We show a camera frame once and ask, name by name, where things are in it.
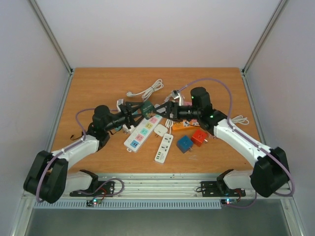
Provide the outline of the dark green cube adapter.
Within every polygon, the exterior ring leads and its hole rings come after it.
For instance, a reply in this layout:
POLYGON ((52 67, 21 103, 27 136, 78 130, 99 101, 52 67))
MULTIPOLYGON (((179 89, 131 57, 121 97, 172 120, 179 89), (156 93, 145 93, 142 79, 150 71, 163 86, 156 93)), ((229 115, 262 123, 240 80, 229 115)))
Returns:
POLYGON ((143 105, 140 107, 141 114, 146 120, 149 120, 155 115, 154 109, 154 105, 148 100, 144 101, 143 105))

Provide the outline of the white cube adapter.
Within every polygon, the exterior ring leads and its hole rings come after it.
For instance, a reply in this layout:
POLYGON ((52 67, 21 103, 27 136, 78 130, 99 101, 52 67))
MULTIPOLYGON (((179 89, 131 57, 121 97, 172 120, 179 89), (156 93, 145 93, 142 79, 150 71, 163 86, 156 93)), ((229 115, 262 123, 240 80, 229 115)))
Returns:
POLYGON ((135 130, 135 127, 133 125, 131 125, 130 127, 127 127, 127 125, 124 124, 122 128, 123 128, 123 132, 128 135, 130 135, 135 130))

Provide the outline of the long white multicolour power strip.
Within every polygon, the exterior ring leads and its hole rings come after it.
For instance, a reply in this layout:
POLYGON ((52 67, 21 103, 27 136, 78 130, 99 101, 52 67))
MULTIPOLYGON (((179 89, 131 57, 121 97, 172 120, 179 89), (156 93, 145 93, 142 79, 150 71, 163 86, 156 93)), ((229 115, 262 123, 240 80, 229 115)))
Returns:
POLYGON ((161 120, 162 117, 160 115, 155 115, 149 120, 144 118, 125 140, 126 150, 128 152, 138 152, 161 120))

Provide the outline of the red cube adapter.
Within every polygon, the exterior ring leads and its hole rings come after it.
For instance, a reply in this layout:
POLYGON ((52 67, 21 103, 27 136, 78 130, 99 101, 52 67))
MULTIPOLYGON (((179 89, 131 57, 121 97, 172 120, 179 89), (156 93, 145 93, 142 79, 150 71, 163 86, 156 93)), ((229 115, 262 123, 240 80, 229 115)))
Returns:
POLYGON ((202 130, 196 130, 191 137, 191 141, 198 147, 201 147, 202 144, 206 142, 207 138, 208 134, 206 132, 202 130))

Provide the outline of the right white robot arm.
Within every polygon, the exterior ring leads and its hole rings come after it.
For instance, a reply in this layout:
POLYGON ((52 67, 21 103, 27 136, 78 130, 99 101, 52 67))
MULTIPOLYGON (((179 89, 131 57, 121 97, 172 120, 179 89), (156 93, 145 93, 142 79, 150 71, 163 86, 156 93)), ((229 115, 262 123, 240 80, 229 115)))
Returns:
POLYGON ((282 148, 271 148, 234 125, 228 115, 213 108, 205 88, 193 88, 190 95, 191 105, 167 101, 155 108, 154 113, 174 122, 195 119, 203 130, 229 144, 252 165, 249 181, 260 196, 268 198, 290 181, 282 148))

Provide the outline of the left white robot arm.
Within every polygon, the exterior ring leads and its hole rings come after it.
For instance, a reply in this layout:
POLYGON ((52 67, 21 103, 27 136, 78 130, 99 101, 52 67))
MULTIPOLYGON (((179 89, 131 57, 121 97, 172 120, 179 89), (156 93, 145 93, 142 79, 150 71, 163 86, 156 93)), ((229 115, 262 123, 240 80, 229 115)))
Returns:
POLYGON ((82 136, 72 144, 54 152, 40 151, 27 174, 23 189, 41 203, 55 203, 63 194, 79 192, 95 195, 101 186, 98 176, 87 170, 69 174, 68 170, 90 154, 100 151, 109 141, 112 130, 138 125, 143 119, 137 114, 143 102, 124 102, 113 114, 105 105, 93 109, 92 122, 82 129, 82 136))

